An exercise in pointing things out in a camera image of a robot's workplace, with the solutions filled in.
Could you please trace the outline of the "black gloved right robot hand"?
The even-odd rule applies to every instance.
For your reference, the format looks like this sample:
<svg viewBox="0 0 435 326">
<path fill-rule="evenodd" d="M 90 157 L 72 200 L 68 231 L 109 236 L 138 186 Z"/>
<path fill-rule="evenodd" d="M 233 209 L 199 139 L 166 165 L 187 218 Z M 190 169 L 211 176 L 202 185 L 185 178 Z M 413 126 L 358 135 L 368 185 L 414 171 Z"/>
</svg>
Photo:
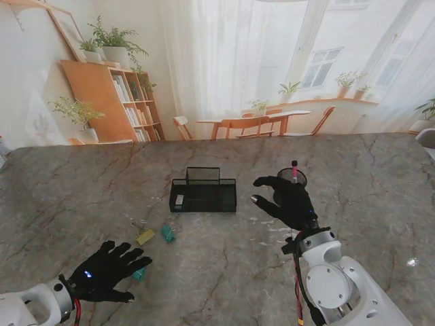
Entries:
<svg viewBox="0 0 435 326">
<path fill-rule="evenodd" d="M 270 186 L 279 200 L 270 202 L 260 195 L 253 195 L 251 201 L 271 217 L 279 219 L 289 228 L 301 231 L 317 228 L 317 214 L 314 211 L 308 192 L 300 183 L 292 183 L 274 176 L 259 177 L 255 187 Z"/>
</svg>

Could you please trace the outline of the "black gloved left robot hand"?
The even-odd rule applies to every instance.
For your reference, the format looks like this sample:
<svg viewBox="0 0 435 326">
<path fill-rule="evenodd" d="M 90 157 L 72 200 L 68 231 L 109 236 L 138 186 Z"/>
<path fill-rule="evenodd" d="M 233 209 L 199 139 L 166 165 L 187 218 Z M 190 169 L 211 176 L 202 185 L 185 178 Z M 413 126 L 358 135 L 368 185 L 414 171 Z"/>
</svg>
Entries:
<svg viewBox="0 0 435 326">
<path fill-rule="evenodd" d="M 135 296 L 115 289 L 116 285 L 136 271 L 150 265 L 152 259 L 141 248 L 131 248 L 123 242 L 105 241 L 98 251 L 82 262 L 68 278 L 74 296 L 87 302 L 135 301 Z"/>
</svg>

